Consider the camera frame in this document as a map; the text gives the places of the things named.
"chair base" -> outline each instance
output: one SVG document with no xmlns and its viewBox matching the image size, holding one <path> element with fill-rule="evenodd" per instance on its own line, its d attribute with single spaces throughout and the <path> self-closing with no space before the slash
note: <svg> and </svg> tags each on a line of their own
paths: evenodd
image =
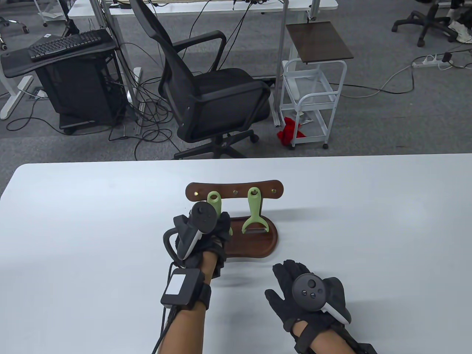
<svg viewBox="0 0 472 354">
<path fill-rule="evenodd" d="M 423 26 L 420 38 L 418 39 L 418 47 L 424 47 L 424 37 L 428 32 L 430 27 L 437 28 L 438 30 L 444 32 L 448 35 L 449 42 L 455 42 L 458 36 L 458 33 L 448 27 L 450 23 L 449 17 L 435 17 L 438 12 L 438 4 L 431 6 L 428 14 L 422 14 L 419 11 L 413 11 L 406 20 L 398 20 L 393 24 L 392 32 L 398 30 L 398 26 L 401 25 L 420 25 Z"/>
<path fill-rule="evenodd" d="M 21 25 L 23 27 L 23 32 L 26 33 L 26 34 L 29 33 L 29 29 L 28 29 L 28 27 L 26 27 L 26 25 L 24 23 L 16 21 L 16 20 L 7 20 L 7 19 L 3 18 L 2 16 L 0 16 L 0 30 L 1 30 L 2 27 L 8 27 L 12 23 Z M 0 50 L 6 51 L 7 49 L 8 49 L 7 44 L 3 40 L 2 36 L 1 36 L 1 33 L 0 33 Z"/>
<path fill-rule="evenodd" d="M 209 152 L 213 153 L 214 159 L 219 159 L 223 154 L 228 155 L 234 159 L 244 159 L 246 157 L 239 151 L 233 149 L 231 145 L 244 140 L 245 138 L 250 138 L 252 143 L 256 143 L 259 140 L 259 137 L 254 134 L 253 130 L 247 130 L 236 135 L 228 134 L 226 138 L 223 138 L 223 136 L 220 135 L 212 138 L 211 143 L 203 144 L 192 149 L 176 153 L 174 155 L 174 160 L 181 160 L 186 157 L 201 155 Z"/>
</svg>

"mesh backrest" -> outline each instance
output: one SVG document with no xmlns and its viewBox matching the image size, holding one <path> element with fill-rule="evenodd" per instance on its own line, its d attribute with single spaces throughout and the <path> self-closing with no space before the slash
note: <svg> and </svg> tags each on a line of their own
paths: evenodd
<svg viewBox="0 0 472 354">
<path fill-rule="evenodd" d="M 166 64 L 162 80 L 172 95 L 171 105 L 174 114 L 182 120 L 184 112 L 190 105 L 189 96 L 197 95 L 193 75 L 174 49 L 164 27 L 143 0 L 130 0 L 130 4 L 146 34 L 156 40 L 164 51 Z"/>
</svg>

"computer tower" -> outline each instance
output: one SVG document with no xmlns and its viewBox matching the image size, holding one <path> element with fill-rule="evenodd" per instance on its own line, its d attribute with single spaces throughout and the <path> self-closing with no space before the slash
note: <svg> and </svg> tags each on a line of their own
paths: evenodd
<svg viewBox="0 0 472 354">
<path fill-rule="evenodd" d="M 91 126 L 115 126 L 126 110 L 114 51 L 61 60 L 36 73 L 66 134 Z"/>
</svg>

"red cloth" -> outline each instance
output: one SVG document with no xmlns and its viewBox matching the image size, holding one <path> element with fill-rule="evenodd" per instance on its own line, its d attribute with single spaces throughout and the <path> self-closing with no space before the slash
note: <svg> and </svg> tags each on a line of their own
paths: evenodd
<svg viewBox="0 0 472 354">
<path fill-rule="evenodd" d="M 277 137 L 280 139 L 283 146 L 289 146 L 294 137 L 295 121 L 287 117 L 284 118 L 284 121 L 285 128 L 284 130 L 281 130 L 277 133 Z M 305 134 L 303 134 L 300 130 L 297 130 L 296 137 L 305 138 Z"/>
</svg>

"keyboard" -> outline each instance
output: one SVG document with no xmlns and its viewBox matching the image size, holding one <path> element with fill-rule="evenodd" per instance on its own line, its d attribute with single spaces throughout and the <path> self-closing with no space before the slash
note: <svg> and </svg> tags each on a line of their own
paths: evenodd
<svg viewBox="0 0 472 354">
<path fill-rule="evenodd" d="M 28 48 L 28 54 L 32 61 L 39 61 L 80 51 L 84 48 L 100 44 L 104 39 L 107 39 L 103 31 L 106 32 L 106 30 L 101 29 L 73 34 L 69 37 L 55 39 L 46 43 L 34 44 Z"/>
</svg>

